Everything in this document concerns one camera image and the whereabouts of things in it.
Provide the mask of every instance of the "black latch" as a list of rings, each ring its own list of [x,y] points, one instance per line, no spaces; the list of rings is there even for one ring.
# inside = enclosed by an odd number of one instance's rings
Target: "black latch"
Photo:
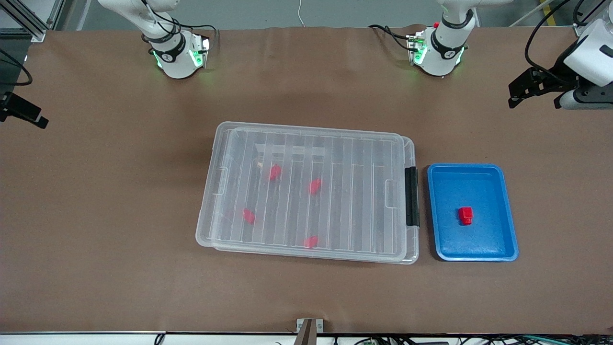
[[[417,167],[405,168],[406,226],[419,226],[419,202],[417,198]]]
[[[49,120],[40,116],[39,107],[9,91],[4,93],[0,103],[0,122],[4,122],[8,116],[26,120],[42,129],[49,123]]]

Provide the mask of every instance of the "blue plastic tray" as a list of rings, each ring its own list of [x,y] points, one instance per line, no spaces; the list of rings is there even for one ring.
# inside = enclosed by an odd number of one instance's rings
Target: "blue plastic tray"
[[[447,261],[508,262],[519,249],[502,170],[491,164],[433,164],[428,168],[436,252]],[[458,209],[473,208],[462,225]]]

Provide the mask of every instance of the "transparent plastic box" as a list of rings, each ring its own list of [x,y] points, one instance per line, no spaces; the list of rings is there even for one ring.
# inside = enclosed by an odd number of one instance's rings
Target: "transparent plastic box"
[[[380,263],[417,260],[407,226],[410,139],[392,133],[224,122],[196,240],[232,252]]]

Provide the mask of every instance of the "table surface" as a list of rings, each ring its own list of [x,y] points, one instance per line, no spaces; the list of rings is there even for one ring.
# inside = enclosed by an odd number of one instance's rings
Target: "table surface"
[[[530,28],[481,28],[427,76],[370,29],[223,31],[208,69],[171,80],[134,31],[49,32],[16,92],[50,120],[0,130],[0,330],[611,333],[613,117],[508,109]],[[546,66],[573,41],[544,28]],[[399,133],[416,145],[421,256],[385,265],[235,254],[194,238],[223,121]],[[425,169],[494,163],[520,255],[442,262]]]

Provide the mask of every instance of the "red object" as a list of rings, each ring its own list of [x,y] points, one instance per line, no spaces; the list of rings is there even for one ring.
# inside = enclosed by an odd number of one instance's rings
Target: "red object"
[[[319,241],[319,238],[317,238],[317,236],[311,236],[305,239],[305,247],[314,248],[315,246],[317,246],[318,241]]]
[[[247,223],[253,225],[256,222],[256,215],[251,212],[249,209],[243,210],[243,218],[247,221]]]
[[[462,225],[471,225],[473,223],[473,208],[472,207],[460,207],[458,215]]]
[[[317,192],[319,192],[320,188],[321,188],[321,179],[315,179],[311,181],[311,184],[308,186],[308,191],[309,193],[311,193],[311,195],[314,195]]]
[[[280,175],[281,175],[281,167],[276,164],[273,165],[272,168],[270,168],[270,180],[274,181]]]

